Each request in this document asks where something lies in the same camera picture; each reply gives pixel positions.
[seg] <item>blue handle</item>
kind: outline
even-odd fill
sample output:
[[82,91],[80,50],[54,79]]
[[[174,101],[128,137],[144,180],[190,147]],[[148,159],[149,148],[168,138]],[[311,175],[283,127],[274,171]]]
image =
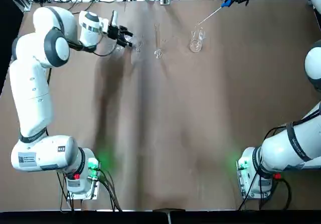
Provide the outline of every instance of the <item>blue handle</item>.
[[223,7],[230,7],[231,4],[232,4],[232,0],[227,0],[226,2],[223,2],[223,3],[221,4],[221,7],[222,7],[222,8],[223,8]]

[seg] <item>green led light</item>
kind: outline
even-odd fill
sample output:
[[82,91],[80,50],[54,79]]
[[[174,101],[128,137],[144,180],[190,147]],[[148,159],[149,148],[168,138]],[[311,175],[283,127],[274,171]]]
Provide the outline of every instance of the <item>green led light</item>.
[[239,160],[239,165],[241,168],[248,168],[249,167],[249,158],[248,157],[242,157],[240,160]]
[[99,162],[96,158],[88,159],[88,168],[91,170],[99,170]]

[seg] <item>brown table surface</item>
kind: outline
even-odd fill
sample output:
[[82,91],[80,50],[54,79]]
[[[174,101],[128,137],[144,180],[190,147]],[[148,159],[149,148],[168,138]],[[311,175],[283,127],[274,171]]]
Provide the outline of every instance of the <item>brown table surface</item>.
[[[96,154],[113,147],[112,174],[123,209],[237,208],[235,161],[242,151],[259,146],[270,128],[301,118],[318,102],[303,69],[310,46],[321,37],[306,0],[252,0],[248,7],[224,9],[203,24],[207,38],[201,52],[192,53],[191,29],[219,4],[93,4],[90,10],[104,18],[118,11],[119,24],[143,42],[140,52],[99,58],[72,50],[68,64],[53,69],[55,118],[49,133],[71,135]],[[21,35],[34,30],[37,7],[25,14]],[[158,23],[162,59],[154,56]],[[100,53],[107,44],[101,43]],[[0,110],[0,175],[7,180],[0,188],[0,210],[58,209],[54,171],[20,173],[11,167],[19,122],[9,78]],[[318,171],[284,176],[292,187],[290,208],[321,207]],[[266,208],[282,208],[286,197],[279,187]],[[83,207],[110,208],[106,191],[100,188],[99,200]],[[247,208],[257,208],[257,201]]]

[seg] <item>red button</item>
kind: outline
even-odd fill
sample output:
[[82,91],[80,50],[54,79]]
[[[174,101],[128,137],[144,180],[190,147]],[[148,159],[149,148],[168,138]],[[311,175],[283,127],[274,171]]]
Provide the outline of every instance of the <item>red button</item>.
[[280,173],[276,173],[273,175],[274,179],[278,180],[278,179],[281,179],[281,174]]

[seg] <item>glass beaker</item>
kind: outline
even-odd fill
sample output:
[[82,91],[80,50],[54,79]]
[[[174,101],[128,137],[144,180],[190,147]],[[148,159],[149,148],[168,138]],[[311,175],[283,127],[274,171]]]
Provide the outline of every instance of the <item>glass beaker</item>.
[[202,27],[195,27],[192,31],[190,50],[192,52],[199,52],[202,48],[203,40],[205,39],[205,31]]

